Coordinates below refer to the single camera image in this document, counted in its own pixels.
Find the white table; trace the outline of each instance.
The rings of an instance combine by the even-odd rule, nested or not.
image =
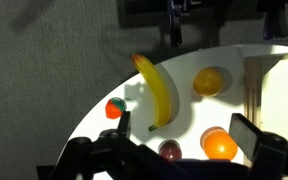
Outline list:
[[[116,128],[119,120],[106,118],[105,105],[110,98],[119,97],[126,100],[127,110],[131,111],[131,140],[135,144],[146,144],[157,152],[163,140],[174,139],[181,146],[183,158],[207,159],[199,144],[201,134],[212,126],[228,131],[231,114],[244,113],[244,57],[280,53],[288,53],[288,47],[235,45],[199,50],[166,60],[156,67],[166,79],[173,97],[172,123],[148,131],[154,117],[153,98],[145,80],[137,74],[103,98],[80,122],[70,139],[86,136],[95,141],[101,131]],[[229,87],[216,97],[202,98],[193,90],[193,78],[200,69],[209,66],[226,72]],[[243,163],[240,149],[232,161]],[[95,178],[110,179],[106,173]]]

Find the yellow banana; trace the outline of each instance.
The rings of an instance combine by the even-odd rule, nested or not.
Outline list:
[[[171,98],[170,93],[154,65],[144,56],[139,54],[132,55],[132,61],[136,69],[142,74],[154,97],[155,119],[149,131],[163,127],[171,117]]]

